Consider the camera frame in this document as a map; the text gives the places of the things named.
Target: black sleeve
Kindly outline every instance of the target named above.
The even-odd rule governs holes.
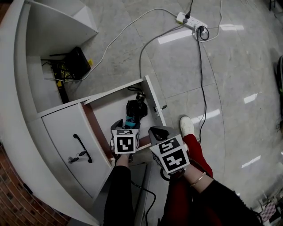
[[[256,214],[246,207],[239,196],[217,181],[213,181],[200,196],[223,225],[261,225]]]
[[[131,171],[125,166],[115,166],[112,176],[104,209],[104,226],[134,226]]]

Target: yellow tag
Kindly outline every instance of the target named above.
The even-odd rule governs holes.
[[[92,59],[88,60],[88,64],[89,64],[89,66],[92,66],[92,65],[93,65]]]

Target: power socket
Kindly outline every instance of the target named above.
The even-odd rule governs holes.
[[[186,15],[185,13],[179,12],[179,14],[176,18],[177,23],[184,24],[185,26],[187,26],[188,28],[190,28],[192,30],[195,30],[199,26],[204,26],[204,27],[207,28],[207,24],[199,21],[198,19],[196,19],[192,16],[190,16],[190,18],[187,19],[187,22],[184,23],[183,20],[186,18],[185,15]]]

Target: person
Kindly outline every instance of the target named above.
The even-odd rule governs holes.
[[[203,157],[189,117],[181,118],[180,129],[188,146],[188,156],[202,167],[191,161],[183,177],[171,176],[164,215],[158,226],[262,225],[257,214],[247,208],[235,192],[213,179],[212,169]],[[113,169],[113,181],[104,209],[104,226],[134,225],[128,157],[121,155]]]

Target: bracelet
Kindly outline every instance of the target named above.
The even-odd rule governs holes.
[[[204,172],[192,185],[191,187],[194,187],[202,178],[203,176],[206,174],[206,172]]]

